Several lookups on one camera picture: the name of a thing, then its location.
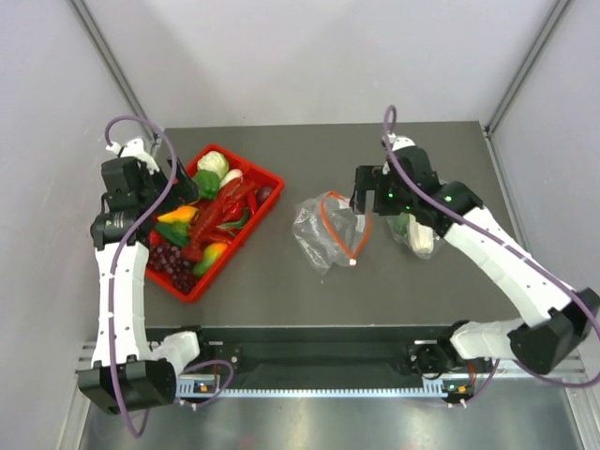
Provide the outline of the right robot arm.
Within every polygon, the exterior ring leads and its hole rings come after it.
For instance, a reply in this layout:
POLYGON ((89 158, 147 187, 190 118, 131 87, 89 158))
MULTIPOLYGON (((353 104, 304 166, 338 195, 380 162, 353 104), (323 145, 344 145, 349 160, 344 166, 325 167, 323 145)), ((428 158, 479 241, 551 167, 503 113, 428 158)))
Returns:
POLYGON ((372 211, 384 217, 411 214, 467 256, 507 296, 519 313, 513 321, 461 321, 440 338, 437 356, 451 371, 471 360, 511 359, 547 375, 593 328, 599 296, 574 290, 526 253, 466 185, 443 183, 427 152, 400 139, 383 165, 356 168, 351 206, 362 214, 373 192, 372 211))

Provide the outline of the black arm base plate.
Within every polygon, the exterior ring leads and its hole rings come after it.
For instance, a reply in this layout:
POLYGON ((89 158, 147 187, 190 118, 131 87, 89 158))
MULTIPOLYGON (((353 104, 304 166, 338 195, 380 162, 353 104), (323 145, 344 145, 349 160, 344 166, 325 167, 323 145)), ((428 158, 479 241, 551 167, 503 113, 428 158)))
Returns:
POLYGON ((233 388, 415 387, 466 375, 445 325, 195 327, 196 363, 225 360, 233 388))

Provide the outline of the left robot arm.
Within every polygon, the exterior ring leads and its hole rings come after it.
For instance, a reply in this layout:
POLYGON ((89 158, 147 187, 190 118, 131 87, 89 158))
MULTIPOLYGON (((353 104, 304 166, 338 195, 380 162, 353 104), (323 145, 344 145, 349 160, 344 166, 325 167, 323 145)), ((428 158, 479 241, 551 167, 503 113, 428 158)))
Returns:
POLYGON ((184 368, 207 369, 213 351, 194 329, 168 335, 156 347, 146 336, 143 294, 152 206, 166 209, 177 200, 162 192, 166 175, 135 157, 115 157, 102 164, 101 176, 106 190, 90 227, 100 286, 97 341, 78 387, 105 413, 119 414, 172 403, 184 368))

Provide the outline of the fake cabbage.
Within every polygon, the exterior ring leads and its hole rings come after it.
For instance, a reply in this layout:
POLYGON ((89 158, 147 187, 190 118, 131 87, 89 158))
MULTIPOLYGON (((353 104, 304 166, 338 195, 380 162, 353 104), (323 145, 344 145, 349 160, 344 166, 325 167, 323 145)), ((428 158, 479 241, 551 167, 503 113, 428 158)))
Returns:
POLYGON ((229 161, 218 151, 209 151, 197 161, 197 169, 215 173, 223 178, 229 169, 229 161))

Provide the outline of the fake green pepper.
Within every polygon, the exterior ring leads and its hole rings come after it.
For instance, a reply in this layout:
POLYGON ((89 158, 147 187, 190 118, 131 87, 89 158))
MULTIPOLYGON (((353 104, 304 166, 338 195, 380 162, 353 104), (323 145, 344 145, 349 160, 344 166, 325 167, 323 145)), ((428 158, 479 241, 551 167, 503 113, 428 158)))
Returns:
POLYGON ((214 200, 219 192, 220 178, 216 172, 200 169, 193 176, 199 189, 200 200, 214 200))

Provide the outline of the clear zip bag red slider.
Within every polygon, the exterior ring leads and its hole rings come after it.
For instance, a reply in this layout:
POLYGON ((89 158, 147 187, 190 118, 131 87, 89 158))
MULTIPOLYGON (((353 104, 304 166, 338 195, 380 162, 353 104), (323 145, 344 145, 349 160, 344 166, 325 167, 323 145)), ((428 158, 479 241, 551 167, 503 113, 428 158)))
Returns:
POLYGON ((372 230, 370 215, 355 213, 350 198, 327 191, 294 208, 292 234, 320 275, 334 265, 355 267, 372 230))

